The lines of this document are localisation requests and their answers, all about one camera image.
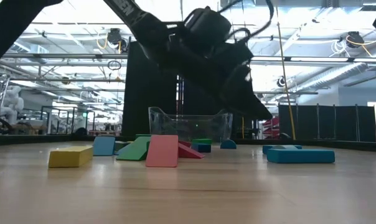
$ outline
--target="pink block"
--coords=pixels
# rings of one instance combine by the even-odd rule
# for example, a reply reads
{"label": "pink block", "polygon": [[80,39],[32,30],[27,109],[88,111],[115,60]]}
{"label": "pink block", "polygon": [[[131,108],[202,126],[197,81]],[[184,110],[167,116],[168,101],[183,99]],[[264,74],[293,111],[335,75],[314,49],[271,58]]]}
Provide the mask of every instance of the pink block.
{"label": "pink block", "polygon": [[145,165],[147,167],[177,167],[178,136],[152,135]]}
{"label": "pink block", "polygon": [[201,159],[205,157],[205,155],[179,143],[178,144],[178,157],[189,158],[189,159]]}

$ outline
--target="yellow block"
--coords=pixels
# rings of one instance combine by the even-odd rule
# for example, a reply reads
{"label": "yellow block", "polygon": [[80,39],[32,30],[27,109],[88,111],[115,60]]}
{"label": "yellow block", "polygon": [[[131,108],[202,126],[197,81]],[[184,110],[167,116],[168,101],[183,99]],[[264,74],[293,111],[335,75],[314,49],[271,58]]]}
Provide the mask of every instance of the yellow block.
{"label": "yellow block", "polygon": [[49,168],[80,167],[93,159],[92,146],[74,146],[51,151]]}

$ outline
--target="green block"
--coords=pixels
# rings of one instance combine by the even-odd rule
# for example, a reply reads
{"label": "green block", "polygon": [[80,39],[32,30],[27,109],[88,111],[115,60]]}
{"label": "green block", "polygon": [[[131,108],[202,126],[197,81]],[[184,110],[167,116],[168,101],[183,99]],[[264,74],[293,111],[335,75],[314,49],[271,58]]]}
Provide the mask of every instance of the green block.
{"label": "green block", "polygon": [[114,153],[117,153],[120,149],[126,147],[129,142],[115,141],[115,147],[113,148]]}
{"label": "green block", "polygon": [[194,139],[192,143],[201,143],[201,144],[212,144],[211,139]]}
{"label": "green block", "polygon": [[134,142],[122,148],[116,160],[141,161],[146,159],[148,142],[151,137],[139,137]]}
{"label": "green block", "polygon": [[138,137],[151,137],[151,136],[152,136],[152,134],[136,134],[136,139]]}

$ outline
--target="warehouse ceiling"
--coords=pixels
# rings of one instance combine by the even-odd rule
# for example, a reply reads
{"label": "warehouse ceiling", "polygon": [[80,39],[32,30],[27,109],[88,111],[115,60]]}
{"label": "warehouse ceiling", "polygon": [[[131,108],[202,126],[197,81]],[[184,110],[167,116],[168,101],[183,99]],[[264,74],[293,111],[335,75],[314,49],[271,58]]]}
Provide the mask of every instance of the warehouse ceiling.
{"label": "warehouse ceiling", "polygon": [[[52,54],[117,54],[118,49],[107,45],[106,34],[111,28],[119,28],[121,35],[128,39],[134,37],[130,30],[102,0],[64,0],[63,3],[45,8],[25,30],[17,42],[24,45],[39,45],[41,52]],[[145,11],[151,12],[162,21],[181,21],[197,7],[210,6],[220,9],[226,0],[136,0]],[[341,6],[322,7],[321,0],[283,1],[279,8],[279,18],[273,18],[270,27],[248,43],[256,57],[280,57],[278,20],[281,26],[281,41],[284,56],[289,57],[374,57],[376,55],[376,31],[372,26],[376,18],[376,0],[345,1]],[[224,13],[233,24],[233,29],[247,27],[254,31],[265,24],[269,18],[268,8],[258,1],[255,6],[251,0],[244,0],[243,5],[236,5]],[[348,32],[356,31],[364,38],[366,47],[352,49],[346,47]],[[54,66],[43,66],[40,78],[125,78],[127,59],[118,60],[120,70],[110,70],[110,60],[50,59]],[[28,59],[4,58],[2,62],[28,71],[30,75],[38,73],[38,67],[29,66]],[[66,63],[79,63],[81,66],[61,66]],[[290,86],[308,80],[328,69],[327,63],[303,63],[286,66],[286,76]],[[254,91],[280,90],[276,82],[283,70],[278,63],[256,63],[251,65]],[[52,88],[112,88],[115,98],[123,100],[124,83],[54,83]]]}

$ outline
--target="ceiling light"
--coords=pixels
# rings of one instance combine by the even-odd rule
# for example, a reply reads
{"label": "ceiling light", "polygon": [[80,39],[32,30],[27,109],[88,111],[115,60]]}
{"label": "ceiling light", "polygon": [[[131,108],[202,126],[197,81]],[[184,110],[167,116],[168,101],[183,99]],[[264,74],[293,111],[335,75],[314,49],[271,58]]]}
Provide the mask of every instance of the ceiling light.
{"label": "ceiling light", "polygon": [[15,81],[15,80],[11,80],[10,82],[18,84],[18,85],[22,85],[22,86],[27,86],[27,87],[41,87],[40,85],[38,85],[36,83],[32,83],[32,82],[28,82],[28,81]]}
{"label": "ceiling light", "polygon": [[61,96],[61,97],[70,101],[83,101],[83,99],[76,97],[76,96]]}
{"label": "ceiling light", "polygon": [[253,57],[252,60],[281,61],[281,57]]}
{"label": "ceiling light", "polygon": [[56,95],[55,93],[51,93],[51,92],[49,92],[49,91],[41,91],[41,92],[44,93],[44,94],[47,94],[47,95],[49,95],[49,96],[58,97],[58,95]]}
{"label": "ceiling light", "polygon": [[376,62],[376,58],[356,58],[355,62]]}
{"label": "ceiling light", "polygon": [[332,57],[293,57],[293,62],[346,62],[348,58],[332,58]]}

